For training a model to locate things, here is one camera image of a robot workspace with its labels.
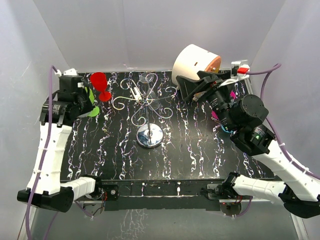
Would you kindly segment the green wine glass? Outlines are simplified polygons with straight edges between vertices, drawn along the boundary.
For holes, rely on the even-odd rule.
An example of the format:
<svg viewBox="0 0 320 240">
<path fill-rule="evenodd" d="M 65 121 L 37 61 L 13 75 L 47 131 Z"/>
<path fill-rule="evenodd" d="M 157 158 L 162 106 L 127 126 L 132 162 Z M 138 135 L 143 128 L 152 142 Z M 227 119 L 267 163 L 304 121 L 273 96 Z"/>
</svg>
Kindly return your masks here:
<svg viewBox="0 0 320 240">
<path fill-rule="evenodd" d="M 85 112 L 80 117 L 81 118 L 84 118 L 84 117 L 94 118 L 94 117 L 98 116 L 98 114 L 100 113 L 100 109 L 95 103 L 96 100 L 95 100 L 95 96 L 93 94 L 93 91 L 89 87 L 85 87 L 84 89 L 88 93 L 88 98 L 89 98 L 90 103 L 92 105 L 92 110 L 90 112 Z"/>
</svg>

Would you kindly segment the red wine glass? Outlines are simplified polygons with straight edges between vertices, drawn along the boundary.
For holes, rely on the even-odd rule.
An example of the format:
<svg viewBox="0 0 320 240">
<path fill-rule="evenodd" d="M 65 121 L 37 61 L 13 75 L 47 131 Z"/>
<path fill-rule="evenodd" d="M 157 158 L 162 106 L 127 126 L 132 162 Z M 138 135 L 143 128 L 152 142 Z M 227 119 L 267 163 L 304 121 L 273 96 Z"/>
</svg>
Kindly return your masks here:
<svg viewBox="0 0 320 240">
<path fill-rule="evenodd" d="M 108 81 L 103 72 L 95 72 L 90 76 L 90 82 L 99 92 L 99 100 L 102 102 L 108 102 L 112 98 L 112 94 L 107 91 Z"/>
</svg>

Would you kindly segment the pink wine glass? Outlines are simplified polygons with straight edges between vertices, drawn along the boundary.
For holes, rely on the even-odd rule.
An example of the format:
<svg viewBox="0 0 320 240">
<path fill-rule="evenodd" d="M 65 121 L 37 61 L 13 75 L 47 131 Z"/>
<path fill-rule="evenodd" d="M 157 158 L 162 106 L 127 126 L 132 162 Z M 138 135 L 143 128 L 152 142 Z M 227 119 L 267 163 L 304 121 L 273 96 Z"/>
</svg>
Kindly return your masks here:
<svg viewBox="0 0 320 240">
<path fill-rule="evenodd" d="M 234 102 L 237 99 L 237 95 L 235 94 L 235 92 L 233 90 L 231 91 L 229 96 L 230 96 L 231 102 Z M 215 111 L 212 111 L 211 115 L 215 120 L 219 119 Z"/>
</svg>

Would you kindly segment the clear champagne flute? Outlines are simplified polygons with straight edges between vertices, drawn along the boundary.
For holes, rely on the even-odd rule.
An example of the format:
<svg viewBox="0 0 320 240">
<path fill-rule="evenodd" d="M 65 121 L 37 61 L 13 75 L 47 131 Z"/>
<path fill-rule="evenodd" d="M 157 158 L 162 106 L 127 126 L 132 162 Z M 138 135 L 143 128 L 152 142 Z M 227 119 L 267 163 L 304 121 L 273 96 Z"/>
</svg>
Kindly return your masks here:
<svg viewBox="0 0 320 240">
<path fill-rule="evenodd" d="M 160 107 L 158 96 L 154 91 L 158 76 L 152 72 L 143 72 L 139 76 L 142 83 L 143 94 L 146 97 L 146 104 L 150 110 L 157 110 Z"/>
</svg>

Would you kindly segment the cyan wine glass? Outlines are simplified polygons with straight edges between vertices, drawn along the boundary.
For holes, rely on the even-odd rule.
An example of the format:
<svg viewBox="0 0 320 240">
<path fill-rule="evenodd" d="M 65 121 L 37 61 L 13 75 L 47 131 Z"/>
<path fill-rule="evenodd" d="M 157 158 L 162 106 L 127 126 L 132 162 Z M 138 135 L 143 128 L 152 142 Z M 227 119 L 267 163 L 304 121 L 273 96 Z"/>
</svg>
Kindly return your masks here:
<svg viewBox="0 0 320 240">
<path fill-rule="evenodd" d="M 226 133 L 232 133 L 233 132 L 232 130 L 228 130 L 227 128 L 225 128 L 223 125 L 221 125 L 221 128 Z"/>
</svg>

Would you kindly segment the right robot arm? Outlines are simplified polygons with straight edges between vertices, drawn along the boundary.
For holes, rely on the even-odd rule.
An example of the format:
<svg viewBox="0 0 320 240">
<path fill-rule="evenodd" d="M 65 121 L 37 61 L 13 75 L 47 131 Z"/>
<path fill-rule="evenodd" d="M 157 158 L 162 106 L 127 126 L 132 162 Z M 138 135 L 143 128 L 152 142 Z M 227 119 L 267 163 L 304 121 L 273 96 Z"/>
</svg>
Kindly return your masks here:
<svg viewBox="0 0 320 240">
<path fill-rule="evenodd" d="M 320 181 L 294 158 L 287 159 L 276 135 L 263 122 L 269 111 L 254 94 L 235 101 L 230 97 L 232 86 L 243 77 L 198 71 L 198 80 L 176 76 L 183 100 L 202 93 L 223 128 L 231 132 L 230 140 L 248 156 L 267 166 L 279 181 L 253 179 L 231 172 L 222 184 L 204 188 L 206 197 L 213 195 L 234 199 L 252 196 L 279 203 L 290 213 L 308 219 L 320 214 Z"/>
</svg>

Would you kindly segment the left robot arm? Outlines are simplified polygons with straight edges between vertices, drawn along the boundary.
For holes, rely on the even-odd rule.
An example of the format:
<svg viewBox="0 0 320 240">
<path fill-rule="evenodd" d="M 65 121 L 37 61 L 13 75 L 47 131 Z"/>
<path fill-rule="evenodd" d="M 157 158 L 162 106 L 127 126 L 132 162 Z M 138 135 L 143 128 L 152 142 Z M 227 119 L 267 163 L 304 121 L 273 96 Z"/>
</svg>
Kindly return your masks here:
<svg viewBox="0 0 320 240">
<path fill-rule="evenodd" d="M 19 190 L 19 202 L 66 213 L 73 202 L 88 195 L 97 200 L 103 195 L 102 185 L 95 177 L 84 176 L 61 183 L 61 168 L 68 138 L 74 121 L 86 117 L 94 109 L 84 79 L 76 72 L 65 71 L 59 76 L 59 89 L 47 99 L 40 113 L 40 141 L 31 178 Z"/>
</svg>

